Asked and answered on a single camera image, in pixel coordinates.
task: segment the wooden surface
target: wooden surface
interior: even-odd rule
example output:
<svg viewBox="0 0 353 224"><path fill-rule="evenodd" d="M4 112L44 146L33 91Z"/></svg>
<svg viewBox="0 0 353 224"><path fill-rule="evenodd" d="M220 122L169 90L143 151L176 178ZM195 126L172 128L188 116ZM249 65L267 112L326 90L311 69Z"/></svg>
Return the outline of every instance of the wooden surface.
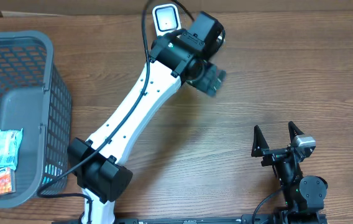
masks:
<svg viewBox="0 0 353 224"><path fill-rule="evenodd" d="M271 148L285 147L292 120L317 140L301 168L329 182L329 222L353 223L353 11L213 16L226 28L214 62L227 80L215 99L183 86L161 107L126 164L134 178L116 212L139 218L252 213L278 188L272 168L250 157L254 126ZM73 95L72 136L87 138L142 71L139 16L0 19L0 31L28 29L51 38ZM66 191L80 191L74 176ZM260 213L282 203L276 198ZM0 210L0 223L67 220L82 208L79 198L33 199Z"/></svg>
<svg viewBox="0 0 353 224"><path fill-rule="evenodd" d="M0 0L1 11L62 15L139 14L147 0ZM152 6L169 3L157 0ZM180 0L198 12L353 10L353 0Z"/></svg>

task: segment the basket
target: basket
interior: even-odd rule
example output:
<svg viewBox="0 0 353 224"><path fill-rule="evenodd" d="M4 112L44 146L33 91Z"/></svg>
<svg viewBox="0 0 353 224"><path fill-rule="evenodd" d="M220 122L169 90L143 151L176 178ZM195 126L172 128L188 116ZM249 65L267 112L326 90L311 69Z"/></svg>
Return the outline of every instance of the basket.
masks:
<svg viewBox="0 0 353 224"><path fill-rule="evenodd" d="M71 96L53 64L50 39L37 31L0 32L0 129L23 128L16 192L0 196L11 208L67 168ZM57 194L62 179L43 194Z"/></svg>

